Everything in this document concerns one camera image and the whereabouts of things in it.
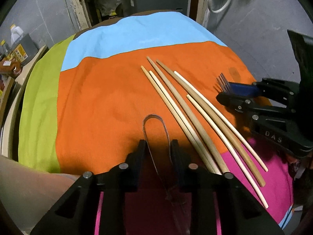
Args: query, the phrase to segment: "orange fabric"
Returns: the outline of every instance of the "orange fabric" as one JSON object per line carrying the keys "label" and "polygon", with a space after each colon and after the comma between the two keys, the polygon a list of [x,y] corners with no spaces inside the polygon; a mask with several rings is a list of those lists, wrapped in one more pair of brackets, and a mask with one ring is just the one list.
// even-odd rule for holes
{"label": "orange fabric", "polygon": [[[219,87],[216,77],[223,72],[229,81],[251,84],[253,76],[228,47],[214,42],[188,43],[148,48],[118,54],[106,59],[87,57],[70,70],[61,72],[58,89],[58,134],[56,153],[61,171],[81,174],[90,170],[106,172],[125,161],[143,139],[142,121],[148,114],[160,115],[170,139],[200,162],[183,131],[163,100],[142,72],[156,72],[146,59],[159,59],[171,70],[178,71],[235,124],[234,116],[216,100]],[[186,98],[185,90],[163,69],[198,117],[220,153],[227,151],[223,142]],[[148,121],[150,144],[166,149],[161,123]]]}

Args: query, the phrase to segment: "light wood chopstick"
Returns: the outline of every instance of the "light wood chopstick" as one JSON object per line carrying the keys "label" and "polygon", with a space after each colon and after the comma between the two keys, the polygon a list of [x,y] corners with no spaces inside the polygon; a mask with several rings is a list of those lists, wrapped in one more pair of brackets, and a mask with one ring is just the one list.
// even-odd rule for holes
{"label": "light wood chopstick", "polygon": [[250,173],[240,160],[239,156],[237,155],[236,151],[234,150],[233,146],[230,144],[228,139],[225,137],[225,135],[221,132],[221,130],[218,128],[218,126],[214,123],[214,121],[207,115],[207,113],[203,110],[203,108],[200,107],[200,105],[190,96],[187,95],[187,98],[190,100],[190,102],[195,106],[195,108],[200,112],[200,114],[207,120],[207,122],[210,124],[210,126],[214,129],[214,131],[217,133],[217,135],[221,138],[221,140],[224,142],[226,147],[228,148],[231,155],[234,157],[235,161],[237,162],[238,166],[242,170],[242,172],[245,174],[247,180],[252,185],[253,189],[255,190],[256,194],[259,196],[262,204],[267,209],[269,205],[267,204],[262,192],[260,191],[259,187],[257,186],[256,182],[251,177]]}
{"label": "light wood chopstick", "polygon": [[158,85],[156,84],[156,82],[153,80],[153,78],[150,76],[150,74],[147,72],[147,70],[141,66],[142,71],[145,73],[145,75],[147,76],[148,80],[151,82],[151,84],[153,85],[153,87],[155,88],[155,90],[158,92],[158,94],[160,95],[160,97],[162,98],[162,100],[164,101],[164,103],[166,104],[166,106],[168,107],[168,109],[170,110],[170,112],[172,113],[172,115],[174,116],[174,118],[176,119],[177,123],[179,124],[179,126],[182,128],[183,132],[185,133],[185,135],[187,136],[187,138],[189,139],[189,141],[191,142],[192,146],[195,148],[195,150],[197,151],[197,153],[199,154],[201,160],[203,161],[204,165],[207,167],[207,169],[212,172],[215,173],[210,161],[208,161],[208,158],[206,157],[205,153],[202,152],[202,149],[199,147],[197,140],[195,140],[192,136],[192,134],[190,133],[190,131],[188,130],[187,126],[184,124],[183,120],[180,118],[180,116],[178,115],[178,113],[176,112],[176,110],[174,109],[174,107],[171,105],[170,101],[166,98],[166,96],[164,95],[164,93],[161,91],[161,89],[158,87]]}
{"label": "light wood chopstick", "polygon": [[164,70],[166,70],[188,93],[189,95],[197,101],[197,103],[205,110],[205,112],[212,118],[212,120],[217,124],[220,130],[228,138],[230,143],[238,151],[242,159],[245,161],[246,165],[249,167],[253,176],[256,178],[257,182],[261,187],[265,186],[264,178],[259,172],[258,168],[247,154],[247,152],[242,147],[238,138],[233,134],[233,132],[224,124],[224,122],[215,114],[215,112],[197,95],[197,93],[192,90],[185,82],[183,82],[172,70],[170,70],[161,61],[156,61]]}
{"label": "light wood chopstick", "polygon": [[191,85],[183,76],[181,76],[177,71],[174,73],[185,82],[192,90],[194,90],[202,100],[205,101],[207,105],[223,120],[223,122],[233,131],[233,133],[239,138],[239,140],[245,145],[245,147],[249,150],[249,152],[253,155],[253,157],[258,161],[261,167],[267,172],[269,169],[262,161],[262,159],[258,156],[258,154],[253,150],[253,148],[249,145],[249,143],[245,140],[245,138],[237,131],[237,129],[227,120],[227,118],[207,99],[205,98],[193,85]]}
{"label": "light wood chopstick", "polygon": [[198,148],[200,148],[200,151],[204,154],[204,156],[206,157],[206,159],[208,160],[209,164],[212,166],[214,173],[221,175],[221,172],[219,171],[216,163],[214,162],[212,156],[208,153],[208,151],[206,150],[205,146],[203,145],[203,143],[201,142],[200,138],[198,137],[197,133],[195,132],[195,130],[193,129],[193,127],[190,125],[190,123],[188,122],[187,118],[184,116],[184,114],[182,113],[182,111],[179,109],[179,107],[177,106],[177,104],[174,102],[174,100],[171,98],[171,96],[169,95],[169,93],[166,91],[166,89],[164,88],[164,86],[162,85],[162,83],[159,81],[159,79],[154,75],[154,73],[152,71],[149,71],[149,73],[151,74],[152,78],[154,79],[155,83],[158,85],[158,87],[161,89],[161,91],[163,92],[163,94],[165,95],[165,97],[168,99],[168,101],[170,102],[170,104],[172,105],[172,107],[174,108],[174,110],[176,111],[176,113],[179,115],[179,117],[181,118],[181,120],[183,121],[183,123],[185,124],[185,126],[187,127],[188,131],[191,133],[193,139],[195,140],[195,142],[198,145]]}
{"label": "light wood chopstick", "polygon": [[150,64],[152,65],[152,67],[156,70],[158,75],[161,77],[161,79],[164,81],[164,83],[167,85],[167,87],[170,89],[170,91],[172,92],[174,97],[177,99],[179,105],[182,107],[184,112],[189,117],[190,121],[192,122],[195,129],[198,131],[200,137],[204,141],[205,145],[207,146],[208,150],[210,151],[211,155],[213,156],[214,160],[216,161],[216,163],[217,163],[218,167],[220,168],[220,170],[222,171],[222,173],[229,172],[229,169],[227,168],[227,165],[224,162],[221,154],[216,149],[213,141],[211,140],[211,138],[209,137],[207,132],[204,130],[203,126],[200,124],[200,122],[198,121],[195,114],[193,114],[193,112],[191,111],[191,109],[189,108],[187,103],[184,101],[184,99],[181,97],[181,95],[177,92],[177,90],[172,85],[172,83],[167,79],[167,77],[157,67],[157,65],[149,57],[147,57],[147,59],[150,62]]}

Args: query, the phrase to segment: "silver rivet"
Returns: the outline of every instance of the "silver rivet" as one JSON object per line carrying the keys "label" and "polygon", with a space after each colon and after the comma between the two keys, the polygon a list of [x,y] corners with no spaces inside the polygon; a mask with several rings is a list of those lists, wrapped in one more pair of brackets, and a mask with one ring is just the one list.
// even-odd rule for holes
{"label": "silver rivet", "polygon": [[128,168],[128,164],[127,163],[121,163],[118,167],[120,169],[127,169]]}
{"label": "silver rivet", "polygon": [[197,164],[189,164],[188,168],[189,169],[198,169],[198,165]]}
{"label": "silver rivet", "polygon": [[91,172],[91,171],[86,171],[86,172],[83,173],[83,177],[84,177],[85,179],[88,179],[88,178],[90,178],[91,176],[92,176],[92,172]]}
{"label": "silver rivet", "polygon": [[224,173],[224,177],[226,177],[227,179],[233,179],[234,178],[234,175],[230,172],[225,172]]}

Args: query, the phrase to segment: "gray container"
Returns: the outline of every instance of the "gray container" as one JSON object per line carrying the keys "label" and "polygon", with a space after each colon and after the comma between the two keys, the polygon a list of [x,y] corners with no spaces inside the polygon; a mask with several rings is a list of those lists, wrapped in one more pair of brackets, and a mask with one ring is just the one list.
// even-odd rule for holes
{"label": "gray container", "polygon": [[21,61],[22,66],[30,62],[38,53],[38,49],[36,48],[29,34],[25,34],[21,39],[17,40],[13,44],[12,50],[15,51],[18,59]]}

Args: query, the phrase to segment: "brown fabric edge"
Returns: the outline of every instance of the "brown fabric edge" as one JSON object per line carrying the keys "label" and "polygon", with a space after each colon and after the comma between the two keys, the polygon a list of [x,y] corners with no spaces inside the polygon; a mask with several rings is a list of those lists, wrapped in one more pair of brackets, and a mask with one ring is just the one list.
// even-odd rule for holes
{"label": "brown fabric edge", "polygon": [[[138,13],[135,13],[135,14],[132,14],[131,16],[146,16],[146,15],[150,15],[150,14],[153,14],[153,13],[157,13],[157,12],[167,12],[167,11],[173,11],[173,10],[154,10],[154,11],[144,11],[144,12],[138,12]],[[110,26],[110,25],[113,25],[115,23],[117,23],[118,21],[120,21],[123,17],[116,17],[116,18],[111,18],[111,19],[108,19],[108,20],[104,20],[102,21],[101,23],[93,26],[93,27],[90,27],[90,28],[87,28],[87,29],[84,29],[84,30],[81,30],[80,32],[78,32],[77,34],[75,34],[73,40],[75,40],[76,38],[78,38],[81,34],[89,31],[89,30],[92,30],[92,29],[95,29],[99,26]]]}

